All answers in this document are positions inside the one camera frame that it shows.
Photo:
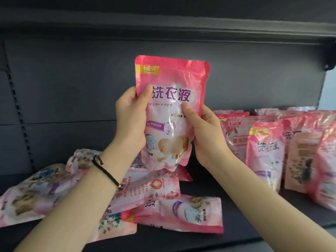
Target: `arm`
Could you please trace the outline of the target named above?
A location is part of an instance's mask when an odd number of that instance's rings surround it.
[[[219,120],[208,107],[203,107],[201,118],[187,105],[183,111],[195,127],[197,159],[273,250],[335,251],[334,237],[268,188],[231,153]]]
[[[100,156],[103,167],[121,182],[145,145],[145,108],[150,87],[137,98],[135,87],[116,102],[117,131]],[[92,166],[86,176],[15,249],[15,252],[82,251],[116,191],[115,184]]]

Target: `person's left arm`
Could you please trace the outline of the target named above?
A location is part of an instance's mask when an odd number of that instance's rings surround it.
[[[132,87],[115,103],[117,131],[100,158],[103,167],[119,183],[145,145],[145,109],[150,97],[150,86],[139,98]],[[82,251],[116,189],[116,185],[92,165],[85,177],[25,237],[15,252]]]

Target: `bracelet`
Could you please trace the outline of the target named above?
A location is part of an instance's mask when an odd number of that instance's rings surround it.
[[[98,155],[95,155],[95,156],[93,157],[92,163],[93,163],[99,170],[101,170],[103,173],[105,173],[106,176],[109,177],[110,180],[112,180],[113,183],[115,183],[115,185],[117,186],[117,189],[118,189],[118,190],[123,190],[124,185],[123,185],[123,184],[119,184],[119,183],[116,181],[116,179],[113,178],[112,175],[111,175],[107,170],[105,170],[101,165],[99,165],[99,164],[97,163],[97,161],[95,160],[96,157],[98,158],[100,164],[103,165],[103,161],[100,159],[100,157],[99,157]]]

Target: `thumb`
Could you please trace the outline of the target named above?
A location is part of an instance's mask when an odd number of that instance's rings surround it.
[[[194,127],[200,127],[203,125],[203,122],[205,122],[203,119],[201,119],[195,111],[191,109],[191,107],[187,103],[182,104],[182,111],[183,114],[186,116],[186,118],[189,120],[189,122],[194,126]]]
[[[149,100],[152,97],[153,86],[147,85],[142,94],[138,97],[136,105],[141,109],[146,109]]]

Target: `yellow label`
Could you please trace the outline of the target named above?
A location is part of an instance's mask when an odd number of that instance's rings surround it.
[[[269,131],[267,128],[258,128],[258,127],[252,127],[250,129],[250,136],[251,135],[257,135],[257,134],[260,134],[260,135],[268,135],[269,134]]]
[[[160,75],[159,68],[160,66],[136,64],[135,73],[136,74]]]

